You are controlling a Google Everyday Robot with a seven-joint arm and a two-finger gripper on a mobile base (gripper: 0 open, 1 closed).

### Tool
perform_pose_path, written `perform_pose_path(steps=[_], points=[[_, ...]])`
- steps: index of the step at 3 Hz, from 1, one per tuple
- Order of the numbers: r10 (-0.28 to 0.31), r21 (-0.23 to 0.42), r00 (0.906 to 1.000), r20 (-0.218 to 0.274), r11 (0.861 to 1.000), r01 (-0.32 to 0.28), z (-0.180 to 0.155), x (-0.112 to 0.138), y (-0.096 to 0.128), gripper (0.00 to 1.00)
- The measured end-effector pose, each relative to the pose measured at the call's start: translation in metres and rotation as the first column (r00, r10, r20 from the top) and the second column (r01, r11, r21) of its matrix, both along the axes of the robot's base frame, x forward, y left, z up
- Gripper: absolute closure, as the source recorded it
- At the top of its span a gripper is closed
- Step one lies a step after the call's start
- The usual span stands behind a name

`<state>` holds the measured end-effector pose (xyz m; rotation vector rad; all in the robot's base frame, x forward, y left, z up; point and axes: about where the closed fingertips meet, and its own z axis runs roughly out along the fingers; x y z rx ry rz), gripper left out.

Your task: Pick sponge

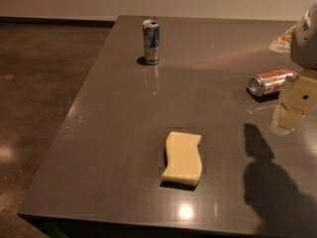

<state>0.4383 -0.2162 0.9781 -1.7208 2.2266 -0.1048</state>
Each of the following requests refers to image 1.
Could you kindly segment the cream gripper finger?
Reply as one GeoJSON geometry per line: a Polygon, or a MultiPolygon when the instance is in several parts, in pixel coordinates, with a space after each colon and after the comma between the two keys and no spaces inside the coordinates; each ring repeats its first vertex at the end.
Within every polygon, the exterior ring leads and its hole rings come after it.
{"type": "Polygon", "coordinates": [[[277,136],[286,136],[293,132],[304,118],[303,114],[287,110],[283,105],[278,104],[273,111],[270,131],[277,136]]]}

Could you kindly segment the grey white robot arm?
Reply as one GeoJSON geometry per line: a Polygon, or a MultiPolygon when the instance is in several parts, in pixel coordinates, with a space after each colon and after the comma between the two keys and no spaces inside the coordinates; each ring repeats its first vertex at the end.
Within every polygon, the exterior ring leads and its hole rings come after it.
{"type": "Polygon", "coordinates": [[[317,106],[317,2],[269,48],[277,53],[290,53],[291,61],[302,68],[294,78],[286,78],[273,112],[270,130],[285,136],[317,106]]]}

